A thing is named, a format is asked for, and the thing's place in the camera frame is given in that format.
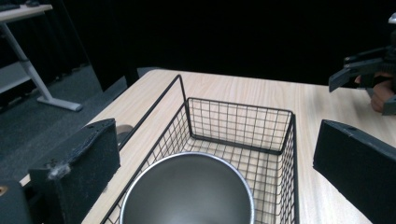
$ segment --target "white desk frame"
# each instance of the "white desk frame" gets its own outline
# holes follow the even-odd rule
[[[22,68],[29,76],[29,78],[32,79],[32,81],[35,83],[41,93],[41,96],[37,98],[37,101],[48,105],[59,106],[73,111],[79,111],[82,109],[82,105],[52,97],[43,80],[38,75],[32,63],[26,57],[21,46],[18,44],[14,35],[11,33],[7,26],[7,23],[11,21],[18,21],[33,16],[44,15],[44,11],[50,9],[52,9],[51,5],[42,5],[39,7],[27,7],[25,5],[21,5],[21,8],[0,12],[0,25],[4,34],[6,35],[6,39],[9,45],[13,48],[14,52],[18,56]]]

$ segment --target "robotic arm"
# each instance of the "robotic arm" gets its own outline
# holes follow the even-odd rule
[[[396,24],[396,13],[389,18]],[[344,68],[329,77],[329,92],[345,85],[352,77],[361,76],[361,88],[372,88],[375,72],[396,75],[396,30],[390,35],[391,45],[385,48],[364,51],[344,59]],[[396,91],[396,78],[392,79],[392,89]],[[396,95],[384,103],[383,115],[396,114]]]

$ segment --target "desk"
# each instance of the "desk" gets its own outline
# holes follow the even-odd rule
[[[115,118],[133,126],[143,117],[165,87],[177,75],[183,77],[188,97],[269,106],[293,111],[296,116],[300,223],[370,223],[335,187],[313,169],[313,156],[322,119],[340,121],[396,146],[396,117],[383,117],[370,106],[366,91],[327,86],[218,75],[153,70],[104,109],[92,122]],[[163,98],[139,131],[120,152],[115,173],[84,223],[100,223],[134,171],[180,106],[175,88]]]
[[[62,108],[79,111],[81,110],[82,106],[79,104],[67,102],[64,100],[53,98],[47,89],[46,85],[38,75],[37,71],[33,67],[32,63],[24,54],[21,46],[18,44],[17,40],[15,39],[14,35],[8,29],[7,23],[12,21],[19,21],[23,19],[27,19],[33,16],[43,15],[45,11],[51,10],[51,5],[41,5],[39,7],[27,7],[25,5],[21,5],[21,8],[12,9],[8,11],[0,12],[0,25],[6,35],[6,39],[9,45],[13,48],[18,59],[20,60],[21,66],[29,76],[30,79],[35,83],[38,90],[41,93],[41,96],[37,98],[37,101],[49,105],[56,105]],[[15,83],[21,83],[26,78],[22,77],[21,80],[17,80]]]

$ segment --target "desk leg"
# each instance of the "desk leg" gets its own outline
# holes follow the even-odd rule
[[[51,96],[51,94],[50,94],[49,90],[47,89],[46,85],[44,84],[43,80],[38,75],[37,71],[33,67],[30,60],[24,54],[21,46],[18,44],[14,35],[8,29],[8,26],[5,23],[1,23],[1,27],[6,35],[6,39],[9,43],[9,45],[14,49],[19,60],[21,61],[21,65],[22,65],[23,69],[25,70],[27,75],[32,79],[32,81],[35,83],[35,85],[37,86],[38,90],[41,93],[41,96],[37,98],[37,101],[41,102],[41,103],[48,104],[48,105],[59,106],[59,107],[65,108],[65,109],[73,110],[73,111],[81,110],[82,105],[80,105],[80,104],[56,99]]]

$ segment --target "bowl rim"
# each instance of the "bowl rim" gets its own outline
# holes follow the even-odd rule
[[[227,162],[226,160],[217,157],[215,155],[209,154],[209,153],[204,153],[204,152],[179,152],[167,157],[164,157],[158,161],[155,161],[154,163],[152,163],[145,171],[143,171],[135,180],[134,182],[131,184],[131,186],[128,188],[128,191],[123,199],[122,205],[121,205],[121,210],[120,210],[120,224],[124,224],[124,211],[125,211],[125,206],[126,203],[130,197],[130,194],[132,193],[132,190],[134,189],[134,186],[136,186],[136,184],[138,183],[138,181],[145,175],[145,173],[149,172],[153,167],[155,167],[156,165],[158,165],[159,163],[162,163],[164,161],[168,161],[171,160],[175,157],[183,157],[183,156],[203,156],[203,157],[208,157],[209,159],[215,160],[215,161],[219,161],[221,163],[223,163],[224,165],[228,166],[228,168],[230,168],[237,176],[238,178],[241,180],[241,182],[243,183],[245,190],[247,191],[247,196],[248,196],[248,200],[249,200],[249,206],[250,206],[250,221],[248,224],[253,224],[254,220],[255,220],[255,206],[254,206],[254,199],[253,199],[253,195],[251,193],[250,187],[248,185],[248,182],[246,181],[246,179],[241,175],[241,173],[238,171],[238,169],[236,169],[233,165],[231,165],[229,162]]]

